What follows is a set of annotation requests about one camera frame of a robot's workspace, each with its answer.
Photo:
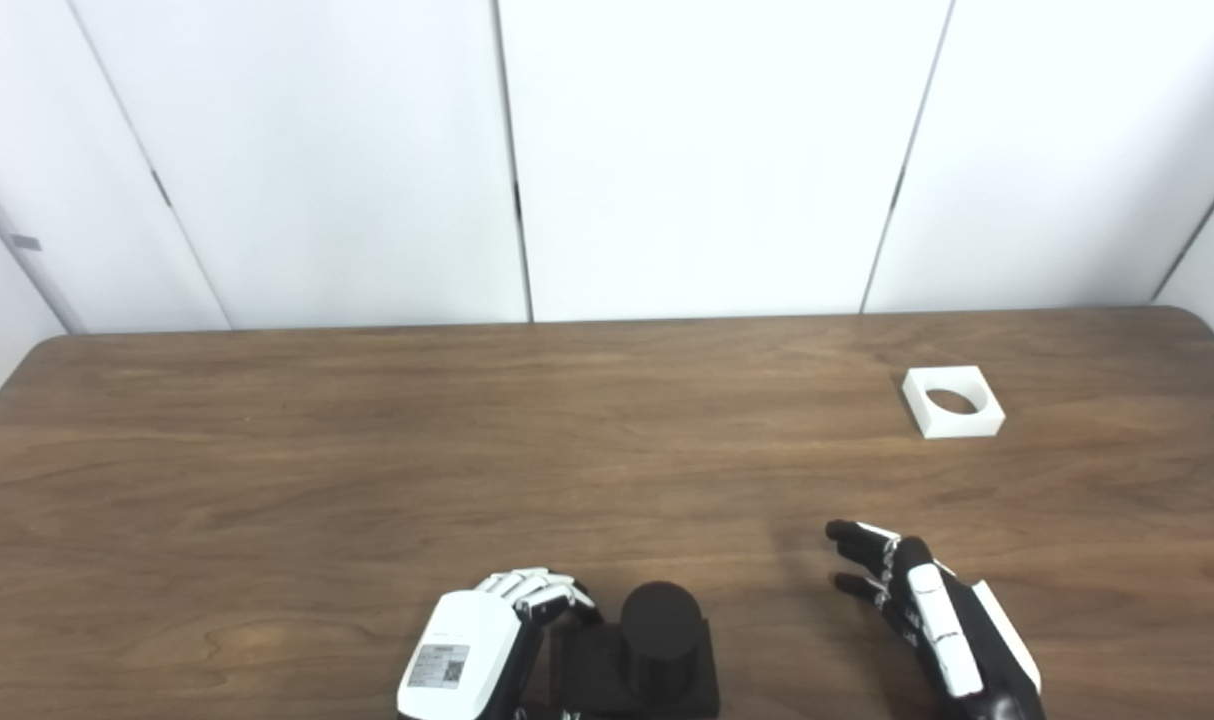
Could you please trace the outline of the white and black right hand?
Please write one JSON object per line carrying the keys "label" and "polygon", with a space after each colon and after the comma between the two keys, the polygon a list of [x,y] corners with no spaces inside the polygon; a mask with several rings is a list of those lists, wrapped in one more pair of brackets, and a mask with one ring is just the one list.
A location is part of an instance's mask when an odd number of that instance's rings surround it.
{"label": "white and black right hand", "polygon": [[918,535],[834,518],[826,537],[864,574],[836,591],[875,607],[912,647],[944,719],[1043,719],[1040,669],[986,582],[965,583]]}

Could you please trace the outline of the white and black left hand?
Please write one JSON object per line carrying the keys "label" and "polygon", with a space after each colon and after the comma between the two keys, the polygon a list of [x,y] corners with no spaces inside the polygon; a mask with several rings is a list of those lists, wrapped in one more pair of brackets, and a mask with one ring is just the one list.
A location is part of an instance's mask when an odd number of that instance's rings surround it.
{"label": "white and black left hand", "polygon": [[548,628],[603,616],[588,588],[548,568],[497,571],[433,606],[396,693],[399,719],[569,719],[523,697]]}

